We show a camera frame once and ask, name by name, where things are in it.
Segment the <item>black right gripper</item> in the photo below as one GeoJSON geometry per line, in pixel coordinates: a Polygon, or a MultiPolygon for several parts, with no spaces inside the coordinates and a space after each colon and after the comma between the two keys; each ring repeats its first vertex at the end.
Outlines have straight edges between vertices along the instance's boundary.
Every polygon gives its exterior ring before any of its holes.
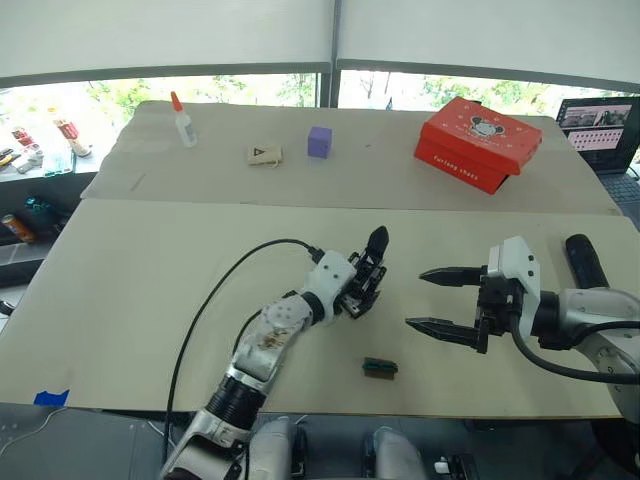
{"type": "Polygon", "coordinates": [[[522,315],[523,287],[517,279],[490,276],[488,266],[439,267],[421,273],[420,280],[445,287],[479,286],[476,327],[435,317],[407,318],[405,323],[436,340],[468,346],[486,354],[490,335],[511,332],[511,319],[522,315]]]}

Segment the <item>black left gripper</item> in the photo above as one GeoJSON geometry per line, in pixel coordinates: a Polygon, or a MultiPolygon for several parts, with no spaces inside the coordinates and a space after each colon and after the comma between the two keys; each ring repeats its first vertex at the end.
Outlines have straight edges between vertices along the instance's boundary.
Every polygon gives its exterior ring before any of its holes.
{"type": "Polygon", "coordinates": [[[352,319],[357,319],[370,309],[370,297],[366,290],[350,287],[341,296],[341,306],[352,319]]]}

